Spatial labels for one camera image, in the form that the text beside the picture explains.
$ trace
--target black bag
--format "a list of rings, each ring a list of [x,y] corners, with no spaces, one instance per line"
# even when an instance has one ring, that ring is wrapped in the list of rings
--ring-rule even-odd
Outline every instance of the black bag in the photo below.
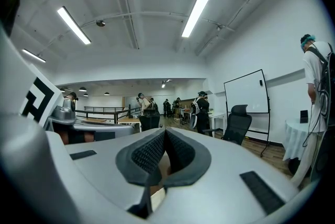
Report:
[[[330,111],[334,111],[334,102],[331,102],[331,93],[335,91],[335,84],[334,84],[334,76],[335,73],[331,67],[331,64],[334,62],[331,59],[335,58],[335,54],[331,45],[328,43],[330,47],[330,53],[327,55],[326,58],[319,52],[319,50],[315,47],[310,46],[307,51],[312,52],[315,54],[321,64],[322,64],[322,74],[321,80],[319,82],[318,88],[316,91],[320,94],[320,105],[321,105],[321,115],[326,120],[326,124],[328,125],[328,119]]]

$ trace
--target whiteboard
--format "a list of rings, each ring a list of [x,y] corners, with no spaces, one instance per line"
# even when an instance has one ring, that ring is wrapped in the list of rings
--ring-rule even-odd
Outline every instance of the whiteboard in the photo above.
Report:
[[[267,91],[262,70],[225,82],[228,112],[235,105],[247,104],[248,113],[269,113]]]

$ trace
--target railing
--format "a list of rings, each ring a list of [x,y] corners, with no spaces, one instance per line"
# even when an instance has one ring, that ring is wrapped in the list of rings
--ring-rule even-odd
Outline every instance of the railing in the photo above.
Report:
[[[84,107],[85,110],[76,110],[77,113],[84,113],[86,114],[86,118],[95,118],[95,119],[103,119],[103,120],[111,120],[108,118],[101,118],[101,117],[89,117],[88,114],[104,114],[104,115],[114,115],[114,123],[117,124],[118,120],[126,117],[126,116],[130,116],[132,113],[136,112],[136,111],[140,111],[141,108],[129,108],[123,110],[123,108],[120,107]],[[127,113],[121,117],[119,117],[119,114],[122,113]]]
[[[84,107],[85,111],[101,112],[101,113],[116,113],[123,110],[123,107]]]

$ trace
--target white pants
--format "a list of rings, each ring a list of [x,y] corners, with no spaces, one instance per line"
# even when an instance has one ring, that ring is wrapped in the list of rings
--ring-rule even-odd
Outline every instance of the white pants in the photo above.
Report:
[[[300,165],[298,167],[297,172],[291,179],[291,182],[298,187],[303,181],[308,169],[312,166],[314,162],[321,141],[321,136],[319,134],[322,133],[311,133],[309,138],[307,139],[307,146],[304,151],[303,157],[301,158]]]

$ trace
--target whiteboard stand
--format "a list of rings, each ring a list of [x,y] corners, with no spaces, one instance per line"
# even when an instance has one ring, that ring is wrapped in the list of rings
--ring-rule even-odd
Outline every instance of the whiteboard stand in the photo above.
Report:
[[[231,108],[234,105],[251,105],[247,107],[247,114],[268,114],[269,124],[267,132],[256,131],[248,129],[248,132],[260,133],[267,135],[266,146],[260,154],[263,157],[263,153],[269,146],[269,133],[270,133],[270,99],[267,95],[267,88],[263,70],[258,70],[242,77],[224,83],[226,93],[226,110],[227,118],[229,116],[228,107]]]

